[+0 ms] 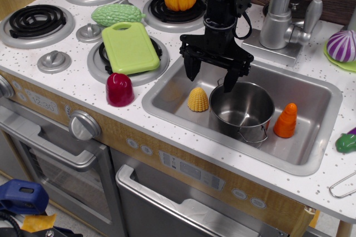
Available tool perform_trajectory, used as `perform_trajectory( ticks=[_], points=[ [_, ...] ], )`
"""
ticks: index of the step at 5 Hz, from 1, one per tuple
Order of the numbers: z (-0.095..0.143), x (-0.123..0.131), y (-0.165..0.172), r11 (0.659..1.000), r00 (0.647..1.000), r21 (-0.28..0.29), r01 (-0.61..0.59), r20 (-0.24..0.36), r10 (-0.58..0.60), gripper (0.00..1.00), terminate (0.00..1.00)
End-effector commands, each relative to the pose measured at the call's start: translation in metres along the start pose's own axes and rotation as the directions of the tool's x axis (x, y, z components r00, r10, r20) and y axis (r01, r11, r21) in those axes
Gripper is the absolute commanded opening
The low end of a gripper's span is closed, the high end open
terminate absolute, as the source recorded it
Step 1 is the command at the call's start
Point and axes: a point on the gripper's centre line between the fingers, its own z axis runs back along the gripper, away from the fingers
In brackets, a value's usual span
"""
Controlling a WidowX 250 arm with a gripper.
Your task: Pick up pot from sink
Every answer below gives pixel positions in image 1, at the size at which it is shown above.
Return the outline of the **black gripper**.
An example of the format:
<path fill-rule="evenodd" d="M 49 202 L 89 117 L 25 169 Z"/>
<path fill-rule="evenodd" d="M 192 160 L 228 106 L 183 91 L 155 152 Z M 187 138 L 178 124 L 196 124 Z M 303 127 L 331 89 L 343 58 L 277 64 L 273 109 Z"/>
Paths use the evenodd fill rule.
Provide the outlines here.
<path fill-rule="evenodd" d="M 222 28 L 204 25 L 204 34 L 180 36 L 180 54 L 184 58 L 186 75 L 193 81 L 202 62 L 224 68 L 228 71 L 223 83 L 224 92 L 231 92 L 238 78 L 249 74 L 254 56 L 235 42 L 236 22 Z"/>

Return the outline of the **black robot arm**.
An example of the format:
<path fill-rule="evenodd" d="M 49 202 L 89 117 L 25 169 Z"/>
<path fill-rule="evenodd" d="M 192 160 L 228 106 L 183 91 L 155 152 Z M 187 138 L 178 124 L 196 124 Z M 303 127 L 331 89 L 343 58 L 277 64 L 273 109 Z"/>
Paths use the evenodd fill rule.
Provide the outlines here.
<path fill-rule="evenodd" d="M 249 23 L 246 10 L 251 0 L 205 0 L 203 16 L 204 34 L 183 34 L 180 37 L 180 54 L 184 59 L 187 77 L 193 81 L 200 71 L 201 63 L 209 63 L 227 70 L 224 91 L 231 92 L 239 77 L 249 74 L 254 57 L 235 42 L 250 37 L 236 32 L 238 19 L 244 17 Z"/>

